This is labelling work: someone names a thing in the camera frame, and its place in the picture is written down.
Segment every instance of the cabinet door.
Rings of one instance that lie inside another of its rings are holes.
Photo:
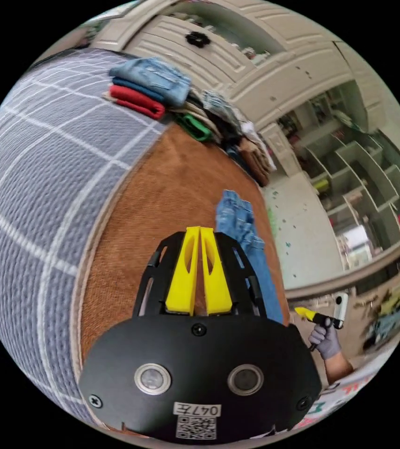
[[[230,45],[221,36],[193,23],[161,15],[152,20],[142,31],[185,47],[186,54],[195,54],[199,64],[212,64],[226,73],[227,78],[229,77],[233,81],[239,81],[255,69],[255,65],[242,52]],[[189,45],[185,36],[191,31],[206,34],[211,43],[204,48]],[[130,53],[128,47],[125,48],[125,51]]]
[[[261,2],[258,8],[249,9],[246,16],[273,30],[286,50],[308,43],[330,41],[333,37],[328,30],[312,20],[268,2]]]
[[[276,55],[230,91],[231,100],[260,130],[314,96],[353,79],[332,43]]]
[[[335,45],[354,74],[365,107],[381,101],[381,86],[376,80],[373,69],[345,42],[336,42]]]
[[[381,128],[385,124],[385,111],[376,73],[348,44],[336,42],[335,45],[346,59],[359,88],[367,112],[368,131]]]
[[[91,47],[122,51],[133,36],[173,0],[145,0],[123,17],[112,19],[95,37]]]
[[[276,122],[269,123],[259,132],[263,139],[273,150],[273,152],[276,154],[276,157],[282,159],[284,154],[292,151],[289,141]]]
[[[270,123],[259,132],[267,145],[273,150],[276,163],[282,166],[287,176],[293,176],[301,171],[301,166],[289,141],[276,122]]]
[[[157,56],[188,75],[199,89],[221,90],[233,83],[223,71],[196,53],[168,39],[139,33],[125,51],[140,58]]]

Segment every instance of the pile of clothes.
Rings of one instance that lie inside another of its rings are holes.
[[[130,59],[109,71],[112,85],[106,100],[133,109],[154,120],[168,107],[181,107],[190,89],[190,78],[158,58]]]
[[[252,122],[213,91],[199,92],[190,78],[159,58],[130,59],[109,71],[112,85],[103,97],[159,120],[169,111],[199,142],[214,142],[261,187],[276,170]]]
[[[276,166],[252,122],[217,92],[190,88],[180,108],[170,108],[178,124],[200,142],[213,141],[261,187]]]

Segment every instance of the wall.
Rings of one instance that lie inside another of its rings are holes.
[[[55,42],[49,49],[47,49],[33,64],[42,61],[45,58],[56,55],[60,51],[68,50],[69,48],[78,45],[83,37],[86,35],[88,27],[79,27],[66,34],[59,41]]]

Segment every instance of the hand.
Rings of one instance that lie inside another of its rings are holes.
[[[323,360],[327,360],[341,351],[337,331],[334,326],[331,326],[330,318],[326,318],[325,326],[326,328],[317,324],[309,336],[309,341],[317,345],[317,350]]]

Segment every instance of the green cloth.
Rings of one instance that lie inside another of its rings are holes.
[[[190,114],[176,115],[175,121],[195,140],[206,142],[212,140],[212,132]]]

